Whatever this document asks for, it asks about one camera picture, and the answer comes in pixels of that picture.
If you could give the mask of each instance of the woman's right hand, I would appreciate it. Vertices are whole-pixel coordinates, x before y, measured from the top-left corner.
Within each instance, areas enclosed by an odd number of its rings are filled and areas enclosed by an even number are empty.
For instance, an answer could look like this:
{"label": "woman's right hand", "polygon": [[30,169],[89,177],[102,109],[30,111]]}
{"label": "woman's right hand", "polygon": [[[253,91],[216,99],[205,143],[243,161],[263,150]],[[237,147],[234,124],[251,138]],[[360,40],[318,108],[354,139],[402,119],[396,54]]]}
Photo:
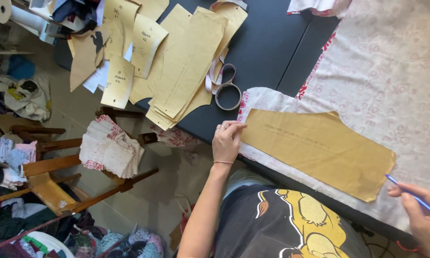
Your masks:
{"label": "woman's right hand", "polygon": [[418,187],[416,185],[408,185],[398,183],[399,187],[390,187],[389,195],[392,197],[400,197],[403,202],[404,209],[409,215],[411,233],[420,244],[422,253],[430,257],[430,212],[420,206],[417,200],[411,194],[403,192],[407,190],[412,192],[417,197],[430,205],[430,190]]}

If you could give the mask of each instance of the paper roll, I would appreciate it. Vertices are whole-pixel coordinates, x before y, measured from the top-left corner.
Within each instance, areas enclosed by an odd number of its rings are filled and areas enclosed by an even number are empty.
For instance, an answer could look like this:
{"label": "paper roll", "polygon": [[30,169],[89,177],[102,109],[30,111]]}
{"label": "paper roll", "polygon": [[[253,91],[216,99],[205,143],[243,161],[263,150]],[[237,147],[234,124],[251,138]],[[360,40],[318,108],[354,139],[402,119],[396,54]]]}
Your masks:
{"label": "paper roll", "polygon": [[11,0],[0,0],[0,23],[6,23],[12,14]]}

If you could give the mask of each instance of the bracelet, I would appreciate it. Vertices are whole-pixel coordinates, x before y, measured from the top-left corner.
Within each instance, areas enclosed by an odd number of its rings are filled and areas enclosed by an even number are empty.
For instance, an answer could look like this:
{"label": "bracelet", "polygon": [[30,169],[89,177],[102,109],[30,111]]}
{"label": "bracelet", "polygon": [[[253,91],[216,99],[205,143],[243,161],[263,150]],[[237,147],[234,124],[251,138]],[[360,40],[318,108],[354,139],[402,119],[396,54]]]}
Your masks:
{"label": "bracelet", "polygon": [[214,161],[214,163],[215,163],[215,162],[234,164],[234,162],[230,162],[230,161]]}

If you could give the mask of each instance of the blue pen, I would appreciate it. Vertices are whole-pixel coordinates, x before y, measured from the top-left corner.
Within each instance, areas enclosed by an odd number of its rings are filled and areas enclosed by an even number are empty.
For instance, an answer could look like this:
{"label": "blue pen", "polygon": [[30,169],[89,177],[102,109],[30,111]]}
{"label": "blue pen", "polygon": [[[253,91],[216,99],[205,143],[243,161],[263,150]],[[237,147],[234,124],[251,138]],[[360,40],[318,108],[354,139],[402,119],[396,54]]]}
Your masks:
{"label": "blue pen", "polygon": [[[390,181],[392,181],[393,183],[395,183],[395,185],[398,185],[398,181],[396,181],[393,177],[391,177],[391,175],[387,175],[386,174],[385,176],[387,177],[387,179],[389,179]],[[422,201],[422,199],[420,199],[419,197],[415,196],[415,194],[413,194],[410,191],[407,191],[407,190],[404,190],[404,189],[401,189],[401,190],[403,192],[407,192],[408,194],[414,196],[414,198],[417,200],[418,203],[420,203],[420,205],[424,206],[427,210],[430,211],[430,206],[426,202]]]}

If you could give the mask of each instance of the tile floor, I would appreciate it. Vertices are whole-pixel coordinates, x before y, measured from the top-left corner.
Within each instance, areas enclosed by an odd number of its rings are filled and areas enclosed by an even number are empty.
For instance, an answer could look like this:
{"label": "tile floor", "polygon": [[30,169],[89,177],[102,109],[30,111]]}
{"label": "tile floor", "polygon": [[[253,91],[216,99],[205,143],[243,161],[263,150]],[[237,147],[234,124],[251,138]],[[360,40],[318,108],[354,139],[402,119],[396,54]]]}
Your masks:
{"label": "tile floor", "polygon": [[[35,52],[28,58],[33,61],[38,71],[50,75],[50,88],[52,96],[52,117],[45,123],[47,127],[65,128],[67,132],[58,136],[58,139],[80,138],[86,132],[86,127],[95,118],[95,111],[101,107],[102,91],[94,94],[83,86],[74,92],[69,90],[69,71],[59,67],[53,61],[53,46],[41,42],[36,36],[22,33],[19,50]],[[139,111],[130,103],[126,107],[130,111]],[[151,132],[150,121],[145,119],[118,119],[119,125],[132,135]],[[169,233],[181,220],[181,211],[174,200],[175,193],[188,197],[193,204],[196,202],[212,165],[211,147],[206,144],[199,145],[195,150],[199,153],[199,161],[192,165],[178,150],[170,149],[161,143],[147,146],[139,166],[140,172],[146,172],[156,166],[160,172],[138,182],[134,188],[125,193],[117,193],[91,208],[96,223],[112,231],[126,234],[133,226],[148,228],[161,235],[169,243]],[[49,154],[52,156],[66,156],[77,153],[77,149],[68,149]],[[86,169],[79,165],[59,173],[82,173],[78,186],[90,195],[102,193],[113,187],[110,180],[100,171]],[[385,246],[388,240],[376,235],[367,237],[368,243]],[[383,249],[371,246],[373,257],[379,257]],[[417,257],[400,249],[394,242],[390,243],[389,251],[395,257]],[[384,258],[394,258],[386,253]]]}

